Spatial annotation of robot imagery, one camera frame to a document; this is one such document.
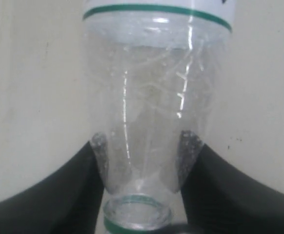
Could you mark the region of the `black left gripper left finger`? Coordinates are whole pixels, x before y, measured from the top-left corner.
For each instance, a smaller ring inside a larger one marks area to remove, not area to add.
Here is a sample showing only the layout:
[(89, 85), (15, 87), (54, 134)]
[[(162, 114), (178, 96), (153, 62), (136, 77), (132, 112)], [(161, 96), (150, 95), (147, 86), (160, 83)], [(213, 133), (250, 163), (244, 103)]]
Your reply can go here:
[(104, 185), (107, 139), (96, 133), (67, 163), (0, 202), (0, 234), (93, 234)]

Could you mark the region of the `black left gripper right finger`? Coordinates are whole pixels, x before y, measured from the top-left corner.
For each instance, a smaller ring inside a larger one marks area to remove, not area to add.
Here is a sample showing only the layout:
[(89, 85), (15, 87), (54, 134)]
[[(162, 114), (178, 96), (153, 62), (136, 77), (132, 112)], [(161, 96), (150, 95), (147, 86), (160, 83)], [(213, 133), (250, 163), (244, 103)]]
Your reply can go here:
[(199, 234), (284, 234), (284, 194), (252, 179), (182, 131), (179, 162), (187, 223)]

